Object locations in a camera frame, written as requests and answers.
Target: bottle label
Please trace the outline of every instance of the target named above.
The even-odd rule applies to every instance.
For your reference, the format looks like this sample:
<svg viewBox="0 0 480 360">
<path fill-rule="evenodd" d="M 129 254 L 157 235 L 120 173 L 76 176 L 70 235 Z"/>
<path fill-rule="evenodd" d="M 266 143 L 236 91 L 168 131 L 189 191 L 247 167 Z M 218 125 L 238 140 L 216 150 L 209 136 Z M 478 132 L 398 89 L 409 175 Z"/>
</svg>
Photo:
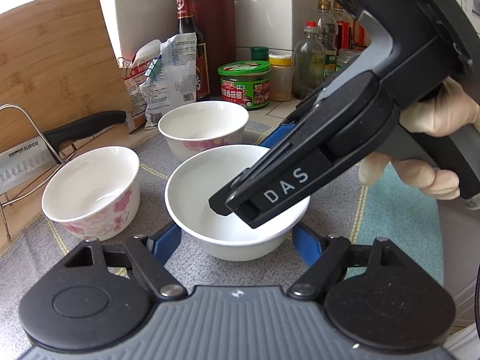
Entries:
<svg viewBox="0 0 480 360">
<path fill-rule="evenodd" d="M 323 80 L 326 80 L 328 77 L 334 74 L 336 68 L 337 68 L 337 54 L 335 54 L 334 51 L 333 52 L 326 51 L 325 67 L 323 68 Z"/>
<path fill-rule="evenodd" d="M 191 7 L 191 0 L 177 0 L 177 19 L 182 17 L 193 17 L 194 10 Z"/>
<path fill-rule="evenodd" d="M 368 44 L 368 35 L 358 21 L 353 22 L 353 39 L 352 43 L 357 46 L 365 47 Z"/>
<path fill-rule="evenodd" d="M 205 43 L 197 45 L 197 99 L 210 94 L 210 82 L 208 81 L 207 49 Z"/>
<path fill-rule="evenodd" d="M 228 81 L 220 78 L 222 100 L 240 104 L 246 109 L 261 108 L 268 103 L 270 78 L 258 81 Z"/>
<path fill-rule="evenodd" d="M 350 48 L 350 25 L 346 21 L 337 21 L 337 50 Z"/>
</svg>

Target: knife block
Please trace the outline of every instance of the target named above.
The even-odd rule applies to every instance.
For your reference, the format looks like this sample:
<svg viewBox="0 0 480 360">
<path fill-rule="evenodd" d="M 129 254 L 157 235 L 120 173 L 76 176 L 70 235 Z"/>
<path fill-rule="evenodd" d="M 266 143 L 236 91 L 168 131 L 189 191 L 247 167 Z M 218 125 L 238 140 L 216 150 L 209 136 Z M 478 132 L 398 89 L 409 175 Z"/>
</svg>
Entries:
<svg viewBox="0 0 480 360">
<path fill-rule="evenodd" d="M 192 0 L 193 14 L 205 37 L 210 95 L 220 96 L 220 76 L 217 69 L 235 62 L 234 0 Z"/>
</svg>

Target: human hand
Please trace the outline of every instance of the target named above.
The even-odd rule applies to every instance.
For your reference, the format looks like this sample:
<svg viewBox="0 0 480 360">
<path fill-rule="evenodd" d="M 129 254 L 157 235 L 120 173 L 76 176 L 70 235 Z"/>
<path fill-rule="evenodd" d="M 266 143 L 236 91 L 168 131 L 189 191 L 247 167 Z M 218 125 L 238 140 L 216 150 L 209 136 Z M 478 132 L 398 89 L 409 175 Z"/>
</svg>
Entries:
<svg viewBox="0 0 480 360">
<path fill-rule="evenodd" d="M 449 135 L 467 124 L 480 130 L 480 106 L 450 77 L 443 82 L 435 98 L 414 102 L 400 113 L 400 125 L 409 132 L 424 132 L 433 137 Z M 373 184 L 389 162 L 404 183 L 428 196 L 450 200 L 460 195 L 455 172 L 433 169 L 419 160 L 398 161 L 378 152 L 370 153 L 361 161 L 358 168 L 360 182 Z"/>
</svg>

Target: white bowl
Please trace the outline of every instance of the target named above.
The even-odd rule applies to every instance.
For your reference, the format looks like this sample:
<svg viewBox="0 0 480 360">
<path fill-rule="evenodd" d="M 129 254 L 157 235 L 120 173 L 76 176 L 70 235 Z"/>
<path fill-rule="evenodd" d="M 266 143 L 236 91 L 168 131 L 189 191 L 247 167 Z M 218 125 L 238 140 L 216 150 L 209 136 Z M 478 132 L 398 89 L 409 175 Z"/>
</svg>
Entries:
<svg viewBox="0 0 480 360">
<path fill-rule="evenodd" d="M 204 101 L 175 108 L 158 122 L 173 154 L 181 161 L 213 147 L 241 143 L 248 111 L 225 101 Z"/>
<path fill-rule="evenodd" d="M 310 196 L 252 229 L 236 214 L 221 216 L 208 199 L 269 149 L 230 145 L 210 149 L 182 163 L 165 188 L 166 208 L 173 220 L 208 254 L 223 260 L 247 261 L 279 246 L 307 210 Z"/>
<path fill-rule="evenodd" d="M 47 184 L 42 210 L 78 238 L 103 241 L 124 230 L 140 204 L 137 154 L 126 147 L 89 151 L 68 162 Z"/>
</svg>

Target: condiment bottle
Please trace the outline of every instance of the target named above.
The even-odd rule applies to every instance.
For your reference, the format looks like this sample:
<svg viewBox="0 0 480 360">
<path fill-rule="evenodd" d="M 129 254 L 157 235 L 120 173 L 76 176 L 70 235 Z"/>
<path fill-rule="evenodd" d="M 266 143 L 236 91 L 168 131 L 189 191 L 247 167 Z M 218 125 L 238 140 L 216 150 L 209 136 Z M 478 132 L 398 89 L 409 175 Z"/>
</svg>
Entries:
<svg viewBox="0 0 480 360">
<path fill-rule="evenodd" d="M 292 57 L 268 55 L 270 62 L 270 96 L 273 101 L 290 101 L 292 92 Z"/>
<path fill-rule="evenodd" d="M 345 9 L 338 2 L 333 3 L 332 16 L 337 21 L 338 35 L 337 35 L 337 50 L 349 49 L 351 45 L 351 26 L 353 20 Z"/>
<path fill-rule="evenodd" d="M 326 80 L 335 73 L 337 67 L 337 35 L 338 25 L 335 18 L 330 13 L 331 3 L 328 0 L 318 1 L 318 39 L 322 42 L 325 49 L 325 69 L 323 71 L 323 80 Z"/>
<path fill-rule="evenodd" d="M 307 21 L 305 37 L 294 49 L 292 93 L 303 99 L 323 81 L 325 49 L 317 38 L 318 27 L 314 21 Z"/>
<path fill-rule="evenodd" d="M 268 62 L 268 47 L 253 46 L 250 48 L 250 59 L 252 61 Z"/>
<path fill-rule="evenodd" d="M 208 64 L 205 37 L 198 29 L 194 10 L 191 7 L 191 0 L 177 0 L 177 33 L 195 32 L 197 35 L 197 101 L 210 94 L 210 83 L 208 82 Z"/>
</svg>

